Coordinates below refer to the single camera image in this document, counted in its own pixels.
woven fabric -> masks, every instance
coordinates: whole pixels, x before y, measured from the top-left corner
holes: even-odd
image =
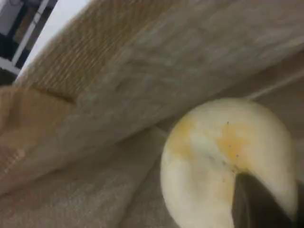
[[[92,1],[15,84],[76,108],[26,152],[0,192],[193,107],[301,50],[303,8],[300,1],[275,7],[238,0]]]
[[[275,3],[92,1],[9,88],[23,91],[27,112],[13,112],[21,124],[11,134],[11,113],[1,111],[1,227],[175,227],[158,175],[172,117],[243,88],[283,116],[281,97],[266,95],[299,93],[285,83],[302,82],[298,65],[272,70],[284,73],[270,77],[277,87],[258,74],[304,46],[304,3]]]

